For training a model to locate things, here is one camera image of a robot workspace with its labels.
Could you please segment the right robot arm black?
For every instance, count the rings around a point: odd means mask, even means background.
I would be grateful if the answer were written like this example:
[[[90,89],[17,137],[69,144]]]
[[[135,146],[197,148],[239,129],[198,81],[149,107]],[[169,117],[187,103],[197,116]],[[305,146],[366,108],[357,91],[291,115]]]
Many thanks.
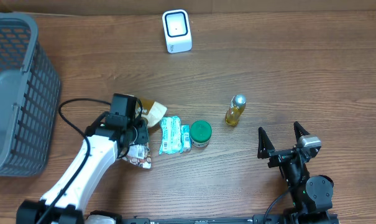
[[[337,215],[329,214],[332,208],[334,182],[326,175],[310,176],[306,163],[316,157],[322,143],[319,137],[310,134],[299,122],[294,122],[296,144],[291,149],[277,151],[265,130],[259,128],[257,157],[268,159],[269,168],[278,167],[288,188],[277,197],[260,219],[262,223],[335,224]],[[270,215],[273,206],[285,195],[291,195],[292,208],[284,209],[281,215]]]

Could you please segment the yellow dish soap bottle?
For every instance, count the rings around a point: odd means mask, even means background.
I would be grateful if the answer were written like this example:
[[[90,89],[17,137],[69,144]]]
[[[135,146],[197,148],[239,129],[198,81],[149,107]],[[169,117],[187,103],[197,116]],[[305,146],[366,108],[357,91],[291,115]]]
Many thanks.
[[[237,126],[239,119],[246,107],[246,97],[244,95],[235,95],[231,100],[229,109],[225,115],[225,122],[231,126]]]

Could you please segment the red white packet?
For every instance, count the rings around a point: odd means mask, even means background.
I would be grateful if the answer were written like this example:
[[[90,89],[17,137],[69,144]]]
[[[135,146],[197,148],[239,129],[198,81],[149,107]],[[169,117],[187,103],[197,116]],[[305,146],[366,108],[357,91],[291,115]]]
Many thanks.
[[[152,158],[150,154],[149,144],[132,144],[129,146],[129,152],[122,160],[141,167],[150,169],[152,166]]]

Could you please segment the teal white pouch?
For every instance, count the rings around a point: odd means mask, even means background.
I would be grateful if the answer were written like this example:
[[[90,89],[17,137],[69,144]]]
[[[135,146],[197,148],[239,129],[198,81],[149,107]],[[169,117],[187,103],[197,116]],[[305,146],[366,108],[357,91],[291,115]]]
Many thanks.
[[[159,154],[174,154],[182,151],[181,119],[178,116],[163,117],[160,120],[162,143]]]

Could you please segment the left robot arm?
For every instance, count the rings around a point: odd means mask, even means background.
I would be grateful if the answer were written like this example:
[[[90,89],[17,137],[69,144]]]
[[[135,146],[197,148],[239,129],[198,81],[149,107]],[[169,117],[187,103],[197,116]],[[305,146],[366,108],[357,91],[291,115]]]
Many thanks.
[[[147,142],[140,99],[114,94],[110,109],[100,114],[85,131],[81,149],[60,180],[38,202],[25,200],[16,213],[17,223],[122,223],[116,213],[84,211],[107,169],[126,157],[136,142]]]

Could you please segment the brown snack packet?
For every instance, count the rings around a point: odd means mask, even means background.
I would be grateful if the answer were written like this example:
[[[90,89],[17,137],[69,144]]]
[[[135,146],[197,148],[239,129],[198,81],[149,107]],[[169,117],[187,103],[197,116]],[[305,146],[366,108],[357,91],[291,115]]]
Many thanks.
[[[132,121],[128,122],[128,127],[138,125],[140,120],[143,120],[148,128],[154,127],[164,117],[167,112],[167,107],[161,103],[148,100],[145,98],[137,98],[134,95],[127,95],[129,100],[134,103],[134,113]],[[132,111],[133,104],[130,105],[129,111]]]

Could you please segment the green lid jar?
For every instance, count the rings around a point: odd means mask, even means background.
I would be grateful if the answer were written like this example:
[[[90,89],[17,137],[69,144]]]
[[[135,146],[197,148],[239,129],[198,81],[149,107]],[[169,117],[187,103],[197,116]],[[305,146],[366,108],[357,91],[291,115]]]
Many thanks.
[[[211,125],[204,120],[195,121],[190,128],[191,143],[194,147],[206,147],[212,136]]]

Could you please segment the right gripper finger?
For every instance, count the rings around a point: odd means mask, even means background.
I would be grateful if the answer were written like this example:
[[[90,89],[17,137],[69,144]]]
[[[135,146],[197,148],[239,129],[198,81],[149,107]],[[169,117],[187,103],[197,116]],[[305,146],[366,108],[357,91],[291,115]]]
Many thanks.
[[[302,127],[302,125],[297,121],[293,123],[293,127],[297,143],[303,142],[303,136],[310,135],[310,133],[307,132],[307,130],[304,127]]]
[[[263,127],[260,127],[258,131],[259,131],[259,146],[258,146],[257,157],[259,159],[269,158],[271,153],[275,152],[275,148],[272,142],[270,141],[269,137],[267,136],[267,133],[263,129]]]

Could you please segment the small teal white box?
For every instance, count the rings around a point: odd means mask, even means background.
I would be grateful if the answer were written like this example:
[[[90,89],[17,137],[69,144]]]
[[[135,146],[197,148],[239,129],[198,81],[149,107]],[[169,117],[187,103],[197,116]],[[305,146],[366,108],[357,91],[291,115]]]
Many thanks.
[[[181,153],[191,150],[190,127],[187,124],[181,126]]]

